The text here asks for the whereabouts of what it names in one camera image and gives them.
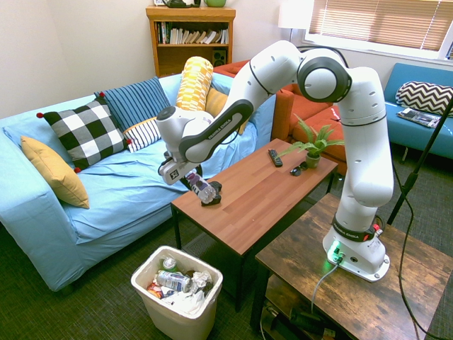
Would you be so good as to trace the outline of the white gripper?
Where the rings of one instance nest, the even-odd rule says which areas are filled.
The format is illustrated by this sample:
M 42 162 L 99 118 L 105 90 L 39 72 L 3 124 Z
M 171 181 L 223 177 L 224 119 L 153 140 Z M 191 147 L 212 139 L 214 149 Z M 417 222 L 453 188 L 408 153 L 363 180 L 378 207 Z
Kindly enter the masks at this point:
M 159 167 L 158 173 L 164 179 L 168 185 L 173 185 L 176 181 L 179 181 L 189 190 L 192 191 L 192 186 L 185 177 L 187 173 L 195 168 L 196 173 L 202 175 L 202 165 L 192 163 L 189 161 L 176 162 L 172 158 L 166 159 Z

